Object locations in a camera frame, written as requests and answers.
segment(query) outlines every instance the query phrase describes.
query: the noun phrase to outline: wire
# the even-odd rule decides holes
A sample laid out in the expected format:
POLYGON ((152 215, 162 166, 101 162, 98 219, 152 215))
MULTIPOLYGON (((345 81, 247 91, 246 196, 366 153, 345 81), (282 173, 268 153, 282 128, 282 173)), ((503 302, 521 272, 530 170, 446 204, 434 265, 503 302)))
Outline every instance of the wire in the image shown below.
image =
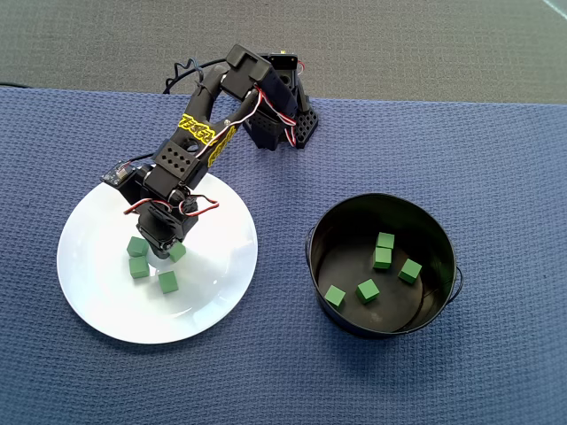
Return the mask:
POLYGON ((17 82, 0 81, 0 86, 15 87, 18 89, 31 89, 29 86, 18 84, 17 82))
POLYGON ((209 199, 208 197, 206 197, 205 195, 195 195, 193 193, 190 194, 192 197, 203 197, 204 199, 206 199, 210 204, 212 204, 211 206, 208 206, 207 208, 204 208, 202 210, 199 211, 195 211, 195 212, 183 212, 183 204, 187 199, 184 199, 183 201, 181 201, 179 203, 179 213, 186 215, 187 217, 197 217, 198 215, 201 215, 202 213, 206 213, 207 211, 213 210, 214 208, 218 208, 220 203, 219 201, 215 201, 213 199, 209 199))
POLYGON ((146 159, 153 155, 153 152, 145 153, 144 155, 140 155, 139 157, 133 157, 128 160, 128 162, 135 162, 139 161, 140 159, 146 159))
POLYGON ((221 137, 221 135, 224 134, 225 131, 227 131, 230 127, 232 126, 237 126, 238 124, 242 124, 243 122, 245 122, 246 120, 248 120, 250 117, 252 117, 256 111, 258 111, 258 107, 260 106, 260 104, 262 103, 262 98, 264 98, 264 95, 262 94, 263 92, 258 89, 258 102, 256 102, 256 106, 254 106, 254 109, 252 110, 252 112, 250 112, 248 115, 246 115, 244 118, 242 118, 241 120, 238 121, 233 121, 230 122, 225 128, 223 128, 215 137, 213 137, 208 143, 205 143, 205 147, 201 150, 201 152, 199 152, 196 155, 196 158, 200 158, 201 155, 203 155, 203 153, 205 153, 206 148, 208 148, 212 143, 214 143, 216 140, 219 139, 219 137, 221 137))
POLYGON ((130 159, 127 160, 124 164, 122 164, 122 166, 120 167, 120 170, 126 168, 127 166, 129 166, 130 164, 132 164, 132 163, 135 162, 135 161, 139 161, 140 159, 149 158, 149 157, 151 157, 152 155, 153 155, 153 152, 152 152, 152 153, 145 153, 144 155, 140 155, 139 157, 130 158, 130 159))
POLYGON ((189 69, 191 64, 193 64, 192 72, 195 72, 195 71, 198 72, 198 81, 199 82, 203 81, 203 79, 205 78, 205 73, 203 73, 203 68, 198 65, 198 62, 195 58, 189 58, 189 60, 187 61, 187 65, 184 65, 180 62, 175 62, 175 64, 174 64, 175 77, 166 79, 166 90, 167 90, 168 87, 171 88, 170 84, 171 84, 171 86, 173 86, 173 84, 175 84, 176 82, 178 82, 180 80, 179 68, 189 69))
POLYGON ((276 108, 268 100, 266 93, 264 93, 264 91, 262 89, 258 88, 258 91, 262 94, 262 96, 264 97, 264 100, 266 101, 266 103, 268 104, 270 109, 276 113, 276 115, 280 118, 281 121, 283 121, 284 124, 287 124, 288 126, 291 126, 291 127, 297 126, 298 123, 294 119, 292 119, 292 118, 290 118, 286 115, 283 115, 282 113, 280 113, 279 111, 276 110, 276 108))
POLYGON ((130 206, 125 212, 124 215, 128 215, 132 213, 138 206, 145 204, 146 202, 155 202, 156 204, 162 204, 167 208, 168 212, 173 211, 173 207, 171 204, 167 203, 166 201, 160 201, 159 199, 151 199, 150 197, 146 197, 144 199, 140 199, 138 202, 130 206))
POLYGON ((211 60, 209 62, 205 62, 203 65, 198 66, 198 69, 196 67, 191 68, 189 71, 186 71, 182 74, 177 74, 178 72, 178 67, 177 65, 180 65, 183 69, 187 69, 190 65, 191 60, 195 60, 194 58, 189 59, 189 62, 187 62, 187 67, 185 66, 181 66, 181 64, 175 64, 175 78, 168 78, 166 80, 166 89, 163 90, 163 94, 164 95, 169 95, 169 90, 171 90, 171 88, 177 84, 179 81, 181 81, 183 78, 185 78, 187 75, 191 75, 192 73, 194 73, 195 71, 197 71, 198 69, 200 69, 199 71, 199 82, 203 81, 203 79, 201 78, 201 73, 203 72, 203 68, 207 68, 208 66, 213 66, 213 65, 217 65, 220 64, 221 62, 225 61, 225 58, 220 58, 220 59, 215 59, 215 60, 211 60))
POLYGON ((290 138, 290 133, 288 133, 288 129, 286 128, 285 130, 285 137, 287 137, 287 141, 290 143, 291 146, 293 146, 295 148, 296 142, 295 142, 295 135, 293 134, 294 132, 294 128, 291 128, 291 138, 290 138))

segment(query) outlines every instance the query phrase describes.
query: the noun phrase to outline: bucket handle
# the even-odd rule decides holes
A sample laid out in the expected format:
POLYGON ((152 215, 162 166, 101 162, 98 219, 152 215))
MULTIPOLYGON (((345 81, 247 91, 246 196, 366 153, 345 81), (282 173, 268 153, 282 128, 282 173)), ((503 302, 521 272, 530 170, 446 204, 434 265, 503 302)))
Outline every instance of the bucket handle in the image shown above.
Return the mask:
POLYGON ((309 248, 311 248, 311 235, 315 230, 315 226, 309 229, 307 235, 305 236, 305 260, 307 261, 307 265, 311 268, 311 262, 309 261, 309 248))
POLYGON ((459 295, 459 293, 461 292, 462 286, 464 284, 464 277, 462 277, 462 271, 458 266, 457 266, 457 271, 461 276, 461 284, 459 285, 459 289, 455 292, 455 294, 449 298, 449 300, 447 301, 447 305, 451 304, 454 301, 454 299, 457 298, 457 295, 459 295))

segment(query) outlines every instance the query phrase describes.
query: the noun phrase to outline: black bucket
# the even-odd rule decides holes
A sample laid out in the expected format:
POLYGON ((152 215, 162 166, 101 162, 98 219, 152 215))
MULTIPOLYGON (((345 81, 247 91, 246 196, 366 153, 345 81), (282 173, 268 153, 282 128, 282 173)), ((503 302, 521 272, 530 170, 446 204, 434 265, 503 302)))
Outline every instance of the black bucket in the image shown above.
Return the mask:
POLYGON ((333 206, 307 235, 306 257, 322 309, 357 336, 382 338, 423 328, 463 284, 445 230, 419 206, 386 194, 351 197, 333 206), (373 268, 379 232, 395 235, 387 270, 373 268), (422 265, 413 284, 398 277, 406 259, 422 265), (451 297, 457 271, 461 284, 451 297), (380 294, 363 304, 355 291, 368 279, 380 294), (324 298, 331 285, 346 293, 338 309, 324 298))

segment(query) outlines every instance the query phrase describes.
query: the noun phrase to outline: black cable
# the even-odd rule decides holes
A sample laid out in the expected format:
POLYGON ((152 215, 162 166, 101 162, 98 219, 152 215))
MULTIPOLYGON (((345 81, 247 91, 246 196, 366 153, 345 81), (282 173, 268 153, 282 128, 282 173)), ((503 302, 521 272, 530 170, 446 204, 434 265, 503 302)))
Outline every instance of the black cable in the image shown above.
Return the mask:
POLYGON ((151 157, 152 155, 153 155, 153 152, 152 152, 152 153, 145 153, 144 155, 140 155, 139 157, 133 157, 133 158, 129 159, 129 160, 126 161, 126 162, 129 163, 129 162, 139 161, 140 159, 149 158, 149 157, 151 157))
POLYGON ((224 62, 225 58, 220 58, 220 59, 215 59, 215 60, 211 60, 210 62, 205 62, 203 65, 199 65, 197 63, 197 61, 194 58, 189 59, 189 61, 187 62, 187 66, 183 66, 180 63, 175 63, 175 78, 168 78, 166 80, 166 89, 163 90, 163 94, 164 95, 169 95, 169 90, 171 90, 171 88, 177 84, 179 81, 181 81, 183 78, 185 78, 187 75, 191 75, 192 73, 194 73, 195 71, 198 71, 199 73, 199 82, 203 81, 203 68, 207 68, 208 66, 213 66, 213 65, 217 65, 220 64, 221 62, 224 62), (196 65, 193 68, 191 68, 189 71, 186 71, 184 73, 179 74, 179 66, 183 69, 188 69, 191 62, 196 65))
POLYGON ((31 89, 29 86, 18 84, 17 82, 0 81, 0 86, 16 87, 18 89, 31 89))

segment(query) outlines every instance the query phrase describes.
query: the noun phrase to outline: yellow label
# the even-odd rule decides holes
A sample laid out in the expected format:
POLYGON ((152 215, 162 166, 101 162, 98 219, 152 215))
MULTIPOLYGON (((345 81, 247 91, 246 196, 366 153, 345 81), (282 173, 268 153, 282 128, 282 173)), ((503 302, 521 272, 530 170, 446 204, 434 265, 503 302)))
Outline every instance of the yellow label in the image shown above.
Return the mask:
POLYGON ((189 131, 197 140, 204 144, 208 144, 215 135, 214 130, 207 126, 207 124, 198 122, 186 113, 183 114, 178 127, 189 131))
POLYGON ((228 142, 230 142, 230 139, 232 138, 232 136, 237 132, 237 128, 232 126, 229 130, 229 132, 227 133, 227 135, 224 136, 224 139, 222 139, 222 142, 219 143, 219 145, 216 147, 216 149, 214 150, 214 152, 211 154, 211 156, 209 157, 209 168, 211 167, 211 165, 213 164, 213 162, 219 157, 219 155, 221 155, 222 150, 224 149, 224 147, 227 145, 228 142))

